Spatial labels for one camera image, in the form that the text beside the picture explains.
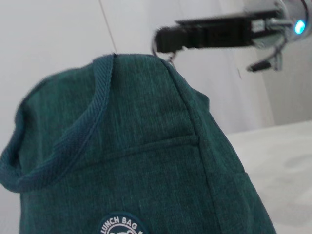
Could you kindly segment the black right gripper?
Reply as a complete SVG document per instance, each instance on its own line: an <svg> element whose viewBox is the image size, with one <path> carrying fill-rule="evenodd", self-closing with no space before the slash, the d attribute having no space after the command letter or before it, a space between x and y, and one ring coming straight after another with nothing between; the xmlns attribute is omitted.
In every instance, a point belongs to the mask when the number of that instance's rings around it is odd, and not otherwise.
<svg viewBox="0 0 312 234"><path fill-rule="evenodd" d="M186 48L247 47L252 43L255 14L235 13L212 18L185 19L179 26L158 28L155 51L173 53Z"/></svg>

